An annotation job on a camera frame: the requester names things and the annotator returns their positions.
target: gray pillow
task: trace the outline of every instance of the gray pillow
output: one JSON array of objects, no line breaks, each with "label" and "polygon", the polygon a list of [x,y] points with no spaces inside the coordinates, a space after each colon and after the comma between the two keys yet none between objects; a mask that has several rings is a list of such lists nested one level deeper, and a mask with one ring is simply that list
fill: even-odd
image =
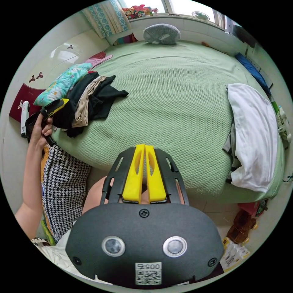
[{"label": "gray pillow", "polygon": [[154,24],[143,31],[143,38],[150,44],[174,45],[180,39],[180,31],[170,24]]}]

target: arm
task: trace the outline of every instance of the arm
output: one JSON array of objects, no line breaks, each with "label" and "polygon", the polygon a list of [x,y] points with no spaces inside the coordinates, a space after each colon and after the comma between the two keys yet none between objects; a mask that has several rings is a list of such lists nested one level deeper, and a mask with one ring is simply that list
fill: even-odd
[{"label": "arm", "polygon": [[23,203],[15,215],[18,224],[30,239],[35,237],[42,218],[42,150],[47,143],[44,136],[52,134],[52,119],[48,119],[48,125],[43,130],[42,119],[40,114],[31,134],[24,169]]},{"label": "arm", "polygon": [[30,144],[24,169],[23,203],[15,218],[25,234],[34,238],[42,218],[41,186],[42,148]]}]

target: pile of clothes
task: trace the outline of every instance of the pile of clothes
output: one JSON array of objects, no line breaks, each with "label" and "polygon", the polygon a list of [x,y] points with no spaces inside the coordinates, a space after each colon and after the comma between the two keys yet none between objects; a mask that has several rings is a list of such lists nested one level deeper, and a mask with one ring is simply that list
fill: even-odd
[{"label": "pile of clothes", "polygon": [[128,96],[127,91],[111,86],[115,78],[89,71],[68,93],[69,102],[54,115],[54,126],[65,130],[69,137],[76,137],[90,121],[106,119],[115,99]]}]

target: green bedspread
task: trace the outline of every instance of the green bedspread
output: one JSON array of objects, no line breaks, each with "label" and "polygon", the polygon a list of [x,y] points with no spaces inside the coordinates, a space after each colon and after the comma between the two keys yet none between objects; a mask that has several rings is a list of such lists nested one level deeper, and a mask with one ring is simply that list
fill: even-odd
[{"label": "green bedspread", "polygon": [[90,122],[76,138],[58,129],[53,138],[62,149],[107,171],[121,151],[154,145],[172,156],[189,196],[233,203],[276,194],[284,172],[281,139],[268,194],[225,183],[231,159],[222,147],[232,118],[225,85],[248,84],[266,97],[235,58],[190,42],[137,42],[111,47],[107,54],[113,57],[94,70],[116,75],[112,86],[129,96],[117,99],[106,120]]}]

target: black and white checkered cloth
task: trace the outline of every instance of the black and white checkered cloth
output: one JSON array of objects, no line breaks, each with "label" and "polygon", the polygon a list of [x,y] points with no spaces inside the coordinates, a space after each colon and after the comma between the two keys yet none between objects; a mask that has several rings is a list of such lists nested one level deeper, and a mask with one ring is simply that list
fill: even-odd
[{"label": "black and white checkered cloth", "polygon": [[232,122],[231,122],[231,132],[229,133],[226,139],[226,142],[223,146],[223,150],[227,152],[233,158],[232,166],[226,179],[226,182],[231,184],[232,182],[231,173],[237,170],[239,167],[241,167],[241,163],[238,160],[237,156],[235,155],[236,130],[235,130],[234,117],[232,118]]},{"label": "black and white checkered cloth", "polygon": [[49,149],[43,176],[43,205],[56,242],[81,216],[90,170],[90,165],[74,158],[59,146]]}]

